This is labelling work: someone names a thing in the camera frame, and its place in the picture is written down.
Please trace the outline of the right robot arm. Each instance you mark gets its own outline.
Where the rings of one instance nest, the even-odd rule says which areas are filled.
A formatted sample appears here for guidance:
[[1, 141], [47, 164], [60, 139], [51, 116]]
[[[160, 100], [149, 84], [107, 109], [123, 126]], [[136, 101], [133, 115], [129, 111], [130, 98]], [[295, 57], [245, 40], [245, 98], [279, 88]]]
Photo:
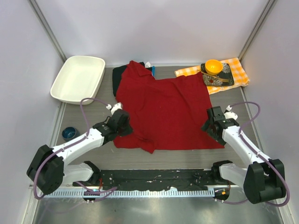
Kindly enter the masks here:
[[229, 144], [247, 168], [240, 168], [232, 161], [215, 162], [211, 179], [216, 184], [225, 181], [240, 187], [252, 204], [272, 200], [289, 199], [285, 182], [285, 167], [281, 160], [264, 154], [244, 133], [238, 124], [237, 115], [228, 106], [222, 111], [219, 106], [207, 109], [207, 121], [202, 126], [216, 142]]

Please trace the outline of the red t-shirt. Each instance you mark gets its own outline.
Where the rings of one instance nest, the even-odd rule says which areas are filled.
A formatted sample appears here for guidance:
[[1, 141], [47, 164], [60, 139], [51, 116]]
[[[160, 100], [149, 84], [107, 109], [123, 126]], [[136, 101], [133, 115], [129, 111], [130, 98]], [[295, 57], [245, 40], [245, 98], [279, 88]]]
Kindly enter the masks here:
[[218, 149], [202, 126], [212, 107], [201, 73], [155, 79], [151, 71], [130, 61], [121, 75], [117, 102], [129, 113], [130, 135], [117, 137], [117, 148], [155, 150]]

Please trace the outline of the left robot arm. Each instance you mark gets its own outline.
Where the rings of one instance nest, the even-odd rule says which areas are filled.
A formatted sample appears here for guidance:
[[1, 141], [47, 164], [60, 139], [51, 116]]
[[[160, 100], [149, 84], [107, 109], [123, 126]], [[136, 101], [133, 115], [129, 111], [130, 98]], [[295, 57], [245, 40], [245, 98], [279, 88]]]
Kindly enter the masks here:
[[49, 195], [64, 184], [98, 185], [100, 170], [92, 162], [85, 161], [77, 165], [72, 165], [71, 162], [118, 136], [131, 134], [132, 131], [129, 114], [117, 109], [104, 122], [95, 124], [71, 141], [55, 147], [39, 147], [27, 170], [34, 190], [39, 189], [44, 195]]

